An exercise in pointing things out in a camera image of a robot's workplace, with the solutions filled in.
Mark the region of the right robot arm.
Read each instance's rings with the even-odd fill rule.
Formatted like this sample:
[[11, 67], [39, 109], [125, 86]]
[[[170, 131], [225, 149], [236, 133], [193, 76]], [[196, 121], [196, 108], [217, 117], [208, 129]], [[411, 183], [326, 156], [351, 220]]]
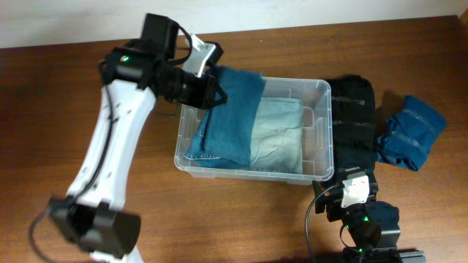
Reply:
[[[360, 167], [343, 169], [331, 180], [313, 182], [314, 199], [306, 211], [304, 229], [311, 262], [421, 263], [423, 251], [397, 247], [401, 235], [399, 209], [377, 200], [375, 177]], [[343, 244], [341, 253], [316, 257], [309, 234], [312, 211], [325, 213], [330, 222], [340, 221], [340, 234], [348, 231], [353, 244]]]

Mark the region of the dark blue garment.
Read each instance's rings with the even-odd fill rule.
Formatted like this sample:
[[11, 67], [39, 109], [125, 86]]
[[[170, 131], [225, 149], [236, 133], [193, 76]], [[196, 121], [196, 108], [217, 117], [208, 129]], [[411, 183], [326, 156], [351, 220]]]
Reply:
[[377, 161], [417, 172], [445, 127], [440, 113], [407, 95], [401, 109], [385, 121], [385, 133], [377, 138]]

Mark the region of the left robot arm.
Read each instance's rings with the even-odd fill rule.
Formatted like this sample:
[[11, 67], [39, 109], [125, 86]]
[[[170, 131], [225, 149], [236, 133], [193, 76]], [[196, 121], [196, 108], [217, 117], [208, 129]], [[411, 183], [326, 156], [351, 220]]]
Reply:
[[124, 210], [129, 168], [140, 133], [158, 98], [201, 110], [224, 104], [227, 94], [207, 66], [219, 44], [186, 35], [187, 54], [176, 57], [182, 27], [147, 14], [140, 37], [114, 48], [99, 64], [102, 100], [80, 172], [46, 215], [64, 238], [98, 262], [140, 262], [141, 218]]

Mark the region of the light blue jeans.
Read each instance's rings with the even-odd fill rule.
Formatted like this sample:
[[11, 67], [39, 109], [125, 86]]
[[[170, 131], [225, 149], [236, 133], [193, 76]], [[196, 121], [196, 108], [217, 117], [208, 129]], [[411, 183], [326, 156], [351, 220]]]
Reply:
[[263, 97], [254, 122], [250, 168], [303, 172], [303, 105], [300, 99]]

